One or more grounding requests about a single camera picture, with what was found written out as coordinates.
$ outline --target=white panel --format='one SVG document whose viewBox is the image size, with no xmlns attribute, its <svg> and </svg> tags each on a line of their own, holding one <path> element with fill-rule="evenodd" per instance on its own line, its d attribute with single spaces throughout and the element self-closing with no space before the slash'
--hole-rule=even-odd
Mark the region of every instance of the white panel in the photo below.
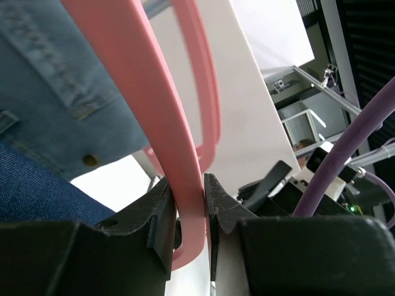
<svg viewBox="0 0 395 296">
<path fill-rule="evenodd" d="M 314 59 L 295 0 L 231 0 L 264 78 Z"/>
<path fill-rule="evenodd" d="M 272 5 L 269 0 L 263 2 L 267 3 L 266 9 Z M 199 0 L 198 3 L 214 53 L 222 103 L 222 137 L 209 171 L 231 195 L 235 195 L 242 185 L 265 176 L 278 160 L 290 164 L 297 173 L 299 167 L 292 148 L 231 4 L 226 0 Z M 294 7 L 294 13 L 299 15 L 297 5 L 290 7 Z M 273 19 L 291 18 L 291 11 L 285 8 L 273 11 L 271 19 L 265 16 L 258 24 L 263 26 L 267 22 L 264 31 L 270 31 L 271 24 L 279 24 Z M 154 17 L 151 25 L 183 101 L 195 143 L 200 144 L 201 120 L 196 88 L 173 10 L 167 9 Z M 285 22 L 284 26 L 287 25 L 295 24 Z M 285 33 L 291 35 L 292 31 L 289 29 Z M 273 36 L 268 35 L 261 42 L 273 49 Z M 284 36 L 279 36 L 277 46 L 281 43 L 284 47 L 285 40 Z"/>
</svg>

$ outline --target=white board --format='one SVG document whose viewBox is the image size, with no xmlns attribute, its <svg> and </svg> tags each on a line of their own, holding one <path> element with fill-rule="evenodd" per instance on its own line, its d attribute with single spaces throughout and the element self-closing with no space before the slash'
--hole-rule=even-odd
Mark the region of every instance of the white board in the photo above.
<svg viewBox="0 0 395 296">
<path fill-rule="evenodd" d="M 289 44 L 285 44 L 288 38 L 279 33 L 280 19 L 288 21 L 283 24 L 285 26 L 282 27 L 283 35 L 291 34 L 293 30 L 298 31 L 298 28 L 300 35 L 306 37 L 305 39 L 307 35 L 296 3 L 291 0 L 286 2 L 294 5 L 290 5 L 288 10 L 278 10 L 279 4 L 269 0 L 235 0 L 233 4 L 235 7 L 240 6 L 238 16 L 241 23 L 246 25 L 248 36 L 260 39 L 262 44 L 266 44 L 266 48 L 270 48 L 269 51 L 276 52 L 275 47 L 288 47 L 283 52 L 277 51 L 281 54 L 288 54 L 293 40 L 290 39 Z M 198 0 L 198 4 L 214 54 L 222 104 L 222 137 L 209 172 L 217 176 L 225 190 L 231 195 L 235 195 L 239 187 L 263 178 L 279 160 L 291 165 L 294 168 L 293 173 L 297 173 L 299 171 L 297 161 L 260 74 L 265 67 L 281 68 L 286 67 L 287 64 L 274 61 L 268 57 L 269 54 L 264 59 L 266 53 L 260 51 L 260 65 L 257 65 L 251 51 L 252 48 L 258 52 L 257 47 L 255 45 L 249 47 L 229 1 Z M 256 24 L 263 28 L 262 31 L 253 31 L 253 21 L 258 19 L 260 11 L 263 12 L 266 9 L 276 13 L 266 12 L 262 20 Z M 272 24 L 277 32 L 274 35 L 270 34 Z M 202 134 L 196 88 L 173 10 L 167 9 L 152 18 L 151 25 L 183 102 L 195 144 L 198 145 L 202 141 Z M 307 52 L 311 52 L 308 40 L 305 47 L 309 49 Z M 295 61 L 307 62 L 309 57 L 311 56 L 304 54 L 303 57 L 295 58 Z"/>
</svg>

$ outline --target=metal frame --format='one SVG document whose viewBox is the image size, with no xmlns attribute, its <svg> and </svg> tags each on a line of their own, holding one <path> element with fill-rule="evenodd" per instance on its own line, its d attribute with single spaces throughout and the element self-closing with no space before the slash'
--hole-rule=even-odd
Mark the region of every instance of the metal frame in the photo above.
<svg viewBox="0 0 395 296">
<path fill-rule="evenodd" d="M 314 84 L 314 86 L 319 89 L 321 92 L 325 93 L 328 95 L 328 97 L 334 99 L 337 103 L 340 104 L 340 106 L 348 111 L 349 113 L 357 116 L 361 112 L 361 109 L 358 106 L 353 105 L 350 103 L 347 99 L 344 97 L 340 96 L 338 93 L 334 92 L 330 88 L 327 88 L 326 86 L 323 86 L 320 81 L 315 79 L 313 76 L 308 74 L 307 72 L 303 71 L 299 67 L 293 67 L 292 69 L 287 69 L 287 71 L 281 72 L 273 77 L 270 77 L 269 79 L 265 80 L 266 83 L 271 83 L 271 81 L 276 81 L 281 79 L 282 77 L 291 74 L 293 72 L 298 73 L 301 77 L 309 81 L 310 83 Z"/>
<path fill-rule="evenodd" d="M 289 126 L 288 122 L 290 120 L 292 120 L 292 119 L 295 119 L 295 118 L 303 116 L 303 115 L 306 115 L 306 117 L 307 117 L 307 121 L 309 122 L 309 126 L 310 126 L 311 132 L 312 132 L 313 137 L 314 137 L 314 141 L 315 142 L 319 142 L 319 140 L 320 140 L 320 137 L 318 136 L 318 132 L 317 132 L 317 129 L 315 127 L 315 124 L 314 124 L 314 121 L 313 121 L 313 118 L 312 118 L 312 115 L 311 115 L 311 109 L 309 109 L 306 106 L 304 106 L 303 103 L 302 103 L 302 105 L 305 108 L 305 110 L 303 110 L 303 111 L 301 111 L 301 112 L 299 112 L 297 114 L 294 114 L 294 115 L 292 115 L 290 117 L 287 117 L 287 118 L 285 118 L 283 116 L 283 114 L 281 113 L 281 110 L 278 111 L 278 116 L 280 117 L 280 119 L 283 118 L 283 119 L 281 119 L 281 123 L 283 124 L 284 129 L 286 130 L 292 145 L 295 145 L 297 143 L 296 143 L 296 139 L 293 136 L 292 129 Z"/>
</svg>

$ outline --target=denim jeans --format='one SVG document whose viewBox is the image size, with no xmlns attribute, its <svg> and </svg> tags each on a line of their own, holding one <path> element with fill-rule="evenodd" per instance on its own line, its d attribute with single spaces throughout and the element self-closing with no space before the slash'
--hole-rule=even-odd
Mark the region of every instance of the denim jeans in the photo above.
<svg viewBox="0 0 395 296">
<path fill-rule="evenodd" d="M 69 182 L 0 143 L 0 222 L 83 220 L 95 225 L 114 212 Z"/>
<path fill-rule="evenodd" d="M 0 141 L 41 167 L 71 180 L 148 145 L 59 0 L 0 0 L 0 59 Z"/>
</svg>

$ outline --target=purple tube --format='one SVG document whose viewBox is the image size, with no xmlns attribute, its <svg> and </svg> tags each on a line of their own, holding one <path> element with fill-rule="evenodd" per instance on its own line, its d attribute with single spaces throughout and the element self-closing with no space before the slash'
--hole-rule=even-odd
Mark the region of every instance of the purple tube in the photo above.
<svg viewBox="0 0 395 296">
<path fill-rule="evenodd" d="M 365 177 L 369 181 L 375 183 L 376 185 L 379 185 L 385 191 L 385 193 L 387 193 L 388 197 L 391 199 L 391 201 L 393 202 L 393 205 L 395 206 L 395 193 L 387 185 L 387 183 L 385 183 L 382 179 L 380 179 L 379 177 L 377 177 L 376 175 L 374 175 L 368 171 L 366 172 Z M 394 225 L 395 225 L 395 215 L 393 215 L 393 217 L 388 221 L 387 227 L 392 228 Z"/>
<path fill-rule="evenodd" d="M 307 217 L 314 214 L 326 189 L 340 174 L 347 159 L 394 110 L 395 78 L 392 78 L 334 144 L 301 197 L 293 213 L 294 217 Z"/>
</svg>

